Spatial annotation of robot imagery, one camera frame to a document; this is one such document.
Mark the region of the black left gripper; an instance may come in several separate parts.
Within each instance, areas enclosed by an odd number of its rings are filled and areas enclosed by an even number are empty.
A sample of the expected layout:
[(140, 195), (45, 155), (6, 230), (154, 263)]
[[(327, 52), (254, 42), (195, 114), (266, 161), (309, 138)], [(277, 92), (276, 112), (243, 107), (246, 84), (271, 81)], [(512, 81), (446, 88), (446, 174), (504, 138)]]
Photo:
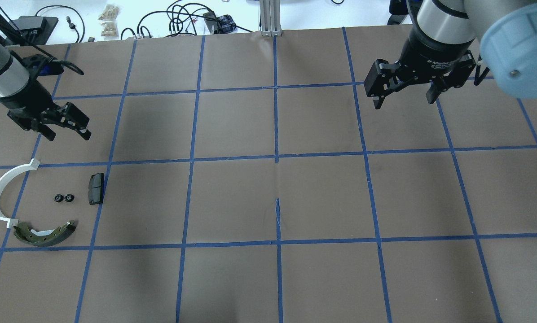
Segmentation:
[(67, 102), (63, 106), (55, 104), (50, 92), (40, 83), (30, 83), (18, 93), (7, 98), (8, 116), (22, 129), (37, 130), (49, 141), (56, 133), (45, 124), (55, 124), (75, 131), (82, 139), (89, 140), (90, 119), (75, 104)]

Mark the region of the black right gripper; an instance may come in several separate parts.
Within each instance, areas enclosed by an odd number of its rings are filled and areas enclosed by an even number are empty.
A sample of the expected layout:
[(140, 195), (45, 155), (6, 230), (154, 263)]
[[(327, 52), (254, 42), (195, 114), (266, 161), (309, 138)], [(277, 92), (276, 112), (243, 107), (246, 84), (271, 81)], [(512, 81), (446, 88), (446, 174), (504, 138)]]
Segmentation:
[(446, 44), (411, 31), (398, 62), (384, 59), (373, 62), (364, 80), (365, 93), (379, 110), (387, 96), (399, 92), (406, 83), (431, 83), (425, 94), (429, 104), (449, 88), (463, 86), (475, 68), (475, 59), (469, 49), (472, 41)]

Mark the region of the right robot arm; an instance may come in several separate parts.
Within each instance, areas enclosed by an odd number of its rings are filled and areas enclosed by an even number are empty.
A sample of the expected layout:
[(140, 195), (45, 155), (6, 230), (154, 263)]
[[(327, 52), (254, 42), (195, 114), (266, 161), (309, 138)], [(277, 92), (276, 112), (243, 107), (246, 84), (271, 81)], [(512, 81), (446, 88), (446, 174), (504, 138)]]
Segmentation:
[(412, 29), (395, 63), (377, 59), (365, 93), (380, 109), (394, 92), (430, 84), (433, 104), (450, 88), (492, 73), (520, 99), (537, 98), (537, 0), (392, 0), (389, 11), (410, 16)]

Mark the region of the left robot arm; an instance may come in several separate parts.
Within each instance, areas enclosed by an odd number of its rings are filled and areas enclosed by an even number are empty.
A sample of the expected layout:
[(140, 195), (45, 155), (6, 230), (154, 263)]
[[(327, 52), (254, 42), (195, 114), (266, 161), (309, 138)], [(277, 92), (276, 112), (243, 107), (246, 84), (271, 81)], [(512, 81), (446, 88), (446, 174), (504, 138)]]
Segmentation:
[(84, 74), (77, 65), (43, 49), (39, 54), (20, 57), (0, 43), (0, 104), (8, 109), (8, 118), (22, 130), (40, 133), (49, 141), (56, 137), (51, 125), (71, 129), (89, 140), (88, 116), (71, 102), (55, 104), (51, 93), (38, 81), (43, 73), (61, 75), (65, 68)]

